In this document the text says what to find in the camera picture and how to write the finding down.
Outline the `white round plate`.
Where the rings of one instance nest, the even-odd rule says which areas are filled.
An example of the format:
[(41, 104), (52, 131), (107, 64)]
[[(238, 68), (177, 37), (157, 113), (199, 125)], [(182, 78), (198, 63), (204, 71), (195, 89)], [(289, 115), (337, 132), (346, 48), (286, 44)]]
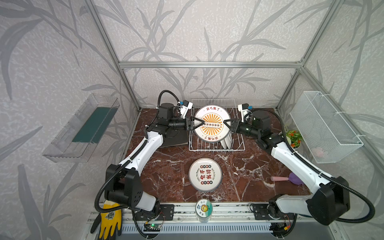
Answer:
[(227, 144), (227, 140), (226, 139), (221, 140), (221, 145), (222, 145), (223, 149), (229, 149), (230, 148), (230, 146), (228, 146), (228, 144)]
[(227, 149), (232, 149), (233, 139), (232, 139), (232, 132), (229, 132), (227, 137), (225, 138)]
[(201, 158), (192, 163), (189, 170), (191, 185), (200, 192), (217, 189), (223, 180), (223, 171), (219, 164), (209, 158)]
[(230, 134), (230, 128), (224, 124), (224, 120), (230, 119), (230, 114), (221, 106), (203, 106), (196, 111), (194, 117), (204, 122), (194, 129), (194, 134), (204, 142), (218, 143)]

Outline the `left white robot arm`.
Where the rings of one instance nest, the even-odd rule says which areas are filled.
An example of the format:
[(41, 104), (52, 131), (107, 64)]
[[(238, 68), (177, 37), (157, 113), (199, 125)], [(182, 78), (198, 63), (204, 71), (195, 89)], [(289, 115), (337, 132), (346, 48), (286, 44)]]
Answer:
[(141, 174), (155, 151), (166, 138), (172, 138), (179, 131), (198, 128), (195, 117), (187, 117), (193, 103), (186, 100), (177, 106), (165, 103), (157, 108), (154, 120), (145, 128), (145, 136), (134, 151), (118, 165), (110, 165), (106, 171), (106, 182), (95, 199), (95, 208), (100, 213), (122, 209), (146, 211), (158, 214), (159, 200), (144, 192)]

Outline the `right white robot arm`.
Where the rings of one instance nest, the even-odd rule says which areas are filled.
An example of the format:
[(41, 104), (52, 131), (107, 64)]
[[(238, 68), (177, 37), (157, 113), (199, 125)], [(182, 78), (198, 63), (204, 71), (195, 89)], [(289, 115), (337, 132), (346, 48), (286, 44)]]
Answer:
[(329, 225), (350, 210), (349, 192), (327, 180), (327, 175), (297, 152), (293, 152), (284, 137), (270, 128), (258, 129), (239, 119), (225, 120), (231, 132), (253, 137), (258, 146), (283, 163), (310, 190), (308, 196), (282, 195), (269, 201), (270, 215), (306, 215), (322, 225)]

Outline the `white ribbed flower pot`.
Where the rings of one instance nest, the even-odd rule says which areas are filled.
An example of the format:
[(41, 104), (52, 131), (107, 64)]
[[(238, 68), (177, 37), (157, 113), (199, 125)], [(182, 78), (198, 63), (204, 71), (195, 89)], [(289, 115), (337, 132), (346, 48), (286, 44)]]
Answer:
[(302, 141), (303, 141), (303, 137), (298, 130), (290, 130), (290, 131), (286, 132), (286, 138), (287, 138), (289, 145), (293, 149), (299, 148), (301, 146)]

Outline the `purple pink spoon toy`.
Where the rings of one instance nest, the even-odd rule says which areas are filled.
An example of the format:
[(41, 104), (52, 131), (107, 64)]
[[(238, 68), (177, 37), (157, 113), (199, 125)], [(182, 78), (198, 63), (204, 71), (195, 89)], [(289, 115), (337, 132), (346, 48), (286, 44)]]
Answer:
[(295, 185), (304, 185), (304, 182), (296, 176), (294, 173), (290, 173), (288, 177), (277, 177), (277, 176), (272, 176), (271, 181), (273, 182), (291, 182)]

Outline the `pink item in basket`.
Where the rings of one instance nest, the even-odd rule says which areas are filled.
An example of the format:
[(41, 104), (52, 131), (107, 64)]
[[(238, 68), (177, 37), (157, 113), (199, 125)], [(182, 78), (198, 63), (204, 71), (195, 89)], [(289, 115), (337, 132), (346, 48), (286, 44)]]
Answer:
[(328, 155), (328, 152), (321, 147), (312, 148), (311, 151), (313, 156), (318, 159), (324, 158)]

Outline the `round green labelled can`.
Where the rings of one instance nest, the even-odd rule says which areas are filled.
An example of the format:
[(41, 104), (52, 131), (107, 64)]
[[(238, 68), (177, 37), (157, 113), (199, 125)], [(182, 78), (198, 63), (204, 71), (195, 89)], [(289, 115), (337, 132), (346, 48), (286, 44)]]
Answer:
[(208, 199), (201, 199), (196, 203), (195, 212), (201, 223), (207, 223), (213, 213), (213, 205)]

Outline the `green mat in shelf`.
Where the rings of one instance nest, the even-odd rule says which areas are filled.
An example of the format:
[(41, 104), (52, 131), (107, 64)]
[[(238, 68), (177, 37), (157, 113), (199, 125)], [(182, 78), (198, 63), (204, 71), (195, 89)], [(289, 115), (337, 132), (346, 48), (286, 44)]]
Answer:
[(96, 108), (72, 142), (98, 144), (117, 110), (118, 108)]

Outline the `green circuit board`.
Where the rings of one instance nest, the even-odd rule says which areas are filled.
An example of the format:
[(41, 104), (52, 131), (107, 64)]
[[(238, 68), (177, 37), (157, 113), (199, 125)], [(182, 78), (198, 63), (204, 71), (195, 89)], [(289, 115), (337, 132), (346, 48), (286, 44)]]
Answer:
[(145, 232), (160, 232), (162, 228), (162, 224), (157, 223), (145, 223), (144, 231)]

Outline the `yellow black work glove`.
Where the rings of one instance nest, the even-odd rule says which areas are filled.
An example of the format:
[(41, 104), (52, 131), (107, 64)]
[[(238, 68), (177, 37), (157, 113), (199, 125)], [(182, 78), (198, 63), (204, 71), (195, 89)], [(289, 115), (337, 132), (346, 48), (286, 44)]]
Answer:
[(94, 234), (99, 226), (98, 240), (115, 240), (122, 234), (122, 210), (99, 213), (91, 226), (90, 233)]

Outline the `white mesh wall basket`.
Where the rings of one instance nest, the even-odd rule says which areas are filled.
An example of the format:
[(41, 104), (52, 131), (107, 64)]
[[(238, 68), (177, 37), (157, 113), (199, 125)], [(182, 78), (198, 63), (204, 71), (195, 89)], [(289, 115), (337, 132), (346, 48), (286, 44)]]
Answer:
[(339, 162), (364, 145), (342, 112), (319, 91), (304, 91), (290, 115), (311, 154), (316, 147), (328, 152), (324, 158), (313, 156), (319, 164)]

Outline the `aluminium frame rail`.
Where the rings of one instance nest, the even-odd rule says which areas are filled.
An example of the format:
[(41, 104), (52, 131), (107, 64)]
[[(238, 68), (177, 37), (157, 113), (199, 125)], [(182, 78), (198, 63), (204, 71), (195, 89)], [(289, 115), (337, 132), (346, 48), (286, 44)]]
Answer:
[(384, 168), (383, 1), (91, 1), (140, 107), (155, 90), (276, 108), (320, 91), (364, 145), (337, 170)]

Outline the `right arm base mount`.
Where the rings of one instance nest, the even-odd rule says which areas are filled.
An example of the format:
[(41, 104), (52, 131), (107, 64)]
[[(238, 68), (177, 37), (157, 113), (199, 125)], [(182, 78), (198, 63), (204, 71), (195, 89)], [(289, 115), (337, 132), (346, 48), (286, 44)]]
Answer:
[(284, 220), (284, 213), (280, 211), (276, 204), (250, 204), (250, 210), (254, 214), (255, 220)]

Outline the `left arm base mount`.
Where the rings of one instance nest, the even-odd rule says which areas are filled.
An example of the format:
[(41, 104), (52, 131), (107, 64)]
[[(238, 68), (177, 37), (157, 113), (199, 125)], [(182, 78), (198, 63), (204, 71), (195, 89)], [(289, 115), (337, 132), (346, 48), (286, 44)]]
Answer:
[(173, 204), (159, 204), (155, 205), (152, 211), (140, 210), (134, 212), (137, 221), (172, 221), (175, 213), (175, 205)]

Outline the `clear plastic wall shelf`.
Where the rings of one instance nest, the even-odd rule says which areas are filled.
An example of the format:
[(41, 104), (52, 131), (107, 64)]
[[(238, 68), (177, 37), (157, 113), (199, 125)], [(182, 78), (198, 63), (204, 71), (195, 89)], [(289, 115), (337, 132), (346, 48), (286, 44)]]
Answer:
[(43, 151), (54, 163), (86, 163), (120, 107), (117, 97), (90, 94)]

